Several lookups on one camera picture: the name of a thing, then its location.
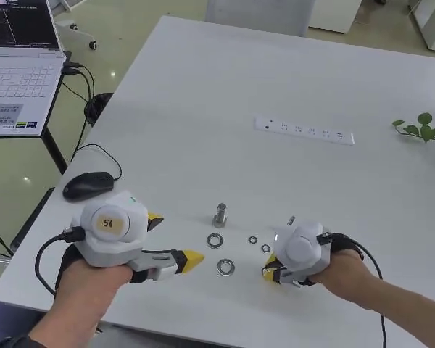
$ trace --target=laptop screen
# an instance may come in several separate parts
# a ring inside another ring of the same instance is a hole
[[[0,47],[58,49],[46,0],[0,0]]]

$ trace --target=power outlet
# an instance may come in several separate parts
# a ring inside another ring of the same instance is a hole
[[[293,125],[270,118],[256,117],[254,128],[258,131],[286,134],[288,136],[302,136],[304,138],[319,139],[336,144],[354,145],[355,139],[352,133],[338,130],[319,129],[315,127],[304,127]]]

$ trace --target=metal washer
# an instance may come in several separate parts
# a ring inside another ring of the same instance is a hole
[[[263,244],[261,246],[261,251],[264,253],[270,252],[270,246],[268,246],[267,244]]]
[[[217,243],[217,244],[213,244],[213,243],[211,243],[211,239],[213,239],[213,238],[218,238],[218,239],[219,239],[219,243]],[[207,244],[208,244],[208,246],[209,246],[210,248],[217,249],[217,248],[219,248],[221,245],[224,244],[224,238],[223,238],[219,233],[211,233],[211,234],[206,238],[206,242],[207,242]]]
[[[223,265],[230,265],[231,269],[228,272],[225,272],[223,270]],[[217,263],[217,271],[219,272],[219,274],[221,274],[222,276],[232,276],[233,272],[235,272],[235,264],[233,263],[232,260],[230,259],[221,259],[219,260],[219,262]]]
[[[248,242],[250,244],[256,244],[258,242],[258,238],[256,238],[255,236],[250,236],[248,237]]]

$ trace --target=white cabinet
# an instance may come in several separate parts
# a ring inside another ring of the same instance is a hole
[[[435,0],[409,0],[427,47],[435,51]]]
[[[348,33],[361,0],[316,0],[310,27]]]
[[[360,5],[361,0],[208,0],[206,21],[303,36],[310,18],[310,27],[348,33]]]

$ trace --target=computer mouse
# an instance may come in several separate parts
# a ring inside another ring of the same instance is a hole
[[[66,184],[63,197],[70,202],[79,202],[111,191],[115,179],[107,172],[80,174]]]

